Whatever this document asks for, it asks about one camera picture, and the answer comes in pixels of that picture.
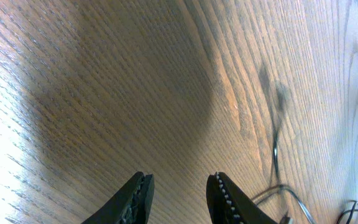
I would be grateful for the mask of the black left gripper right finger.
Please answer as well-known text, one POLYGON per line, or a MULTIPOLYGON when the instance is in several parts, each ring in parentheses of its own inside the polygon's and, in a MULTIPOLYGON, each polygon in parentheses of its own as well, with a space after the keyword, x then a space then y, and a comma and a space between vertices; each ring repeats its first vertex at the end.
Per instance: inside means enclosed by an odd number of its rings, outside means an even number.
POLYGON ((224 172, 209 175, 206 201, 214 224, 277 224, 224 172))

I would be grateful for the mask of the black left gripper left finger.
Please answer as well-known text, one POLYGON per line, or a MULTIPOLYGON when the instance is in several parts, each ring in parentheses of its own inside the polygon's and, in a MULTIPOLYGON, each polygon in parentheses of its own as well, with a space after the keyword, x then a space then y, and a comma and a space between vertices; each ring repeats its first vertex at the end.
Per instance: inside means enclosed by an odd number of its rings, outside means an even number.
POLYGON ((154 198, 152 174, 136 172, 83 224, 147 224, 154 198))

